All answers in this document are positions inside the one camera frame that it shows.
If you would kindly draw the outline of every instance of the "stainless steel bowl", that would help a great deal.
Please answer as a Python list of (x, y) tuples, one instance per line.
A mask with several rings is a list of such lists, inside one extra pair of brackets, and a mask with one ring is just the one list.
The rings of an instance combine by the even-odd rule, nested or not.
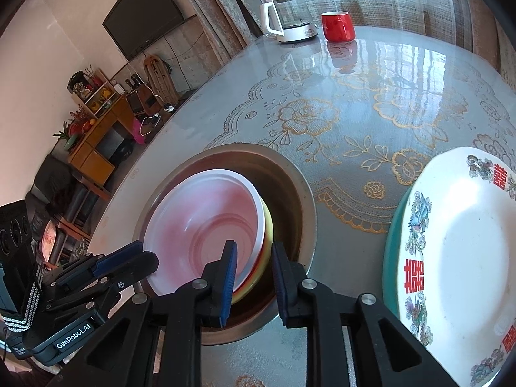
[[(312, 191), (299, 169), (270, 148), (235, 143), (206, 150), (177, 167), (158, 186), (142, 211), (133, 239), (143, 240), (158, 204), (177, 184), (195, 173), (228, 169), (245, 176), (269, 207), (274, 239), (283, 242), (290, 260), (308, 272), (315, 251), (317, 220)], [(136, 292), (156, 294), (147, 280), (134, 285)], [(231, 307), (228, 324), (221, 330), (203, 330), (203, 345), (220, 345), (252, 335), (278, 315), (272, 269), (269, 265), (254, 288)]]

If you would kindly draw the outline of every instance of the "television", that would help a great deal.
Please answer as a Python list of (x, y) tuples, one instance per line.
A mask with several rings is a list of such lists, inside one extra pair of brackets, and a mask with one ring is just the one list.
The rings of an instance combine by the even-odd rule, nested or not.
[(182, 22), (172, 0), (118, 0), (102, 25), (130, 61)]

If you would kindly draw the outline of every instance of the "kettle base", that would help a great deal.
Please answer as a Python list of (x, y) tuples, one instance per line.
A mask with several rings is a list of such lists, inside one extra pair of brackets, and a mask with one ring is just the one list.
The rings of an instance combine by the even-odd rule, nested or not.
[(276, 36), (278, 42), (300, 42), (317, 36), (317, 26), (313, 23), (296, 28), (284, 29), (285, 36)]

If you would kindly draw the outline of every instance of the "glass kettle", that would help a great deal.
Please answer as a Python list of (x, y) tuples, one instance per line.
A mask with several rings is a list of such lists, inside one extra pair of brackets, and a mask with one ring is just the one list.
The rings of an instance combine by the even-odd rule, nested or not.
[(305, 0), (265, 0), (260, 11), (267, 34), (280, 42), (304, 41), (317, 35)]

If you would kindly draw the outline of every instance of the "plate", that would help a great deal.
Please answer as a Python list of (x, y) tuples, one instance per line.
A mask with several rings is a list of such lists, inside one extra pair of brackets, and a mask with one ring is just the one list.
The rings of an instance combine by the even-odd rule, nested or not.
[(461, 147), (410, 190), (397, 264), (402, 323), (461, 387), (496, 375), (516, 343), (516, 178)]
[(382, 288), (383, 288), (383, 303), (392, 311), (397, 318), (398, 313), (398, 295), (396, 291), (396, 272), (398, 270), (399, 246), (402, 240), (403, 215), (407, 200), (409, 199), (410, 188), (402, 196), (398, 207), (394, 211), (391, 224), (389, 225), (389, 232), (385, 242), (385, 251), (383, 253), (383, 273), (382, 273)]

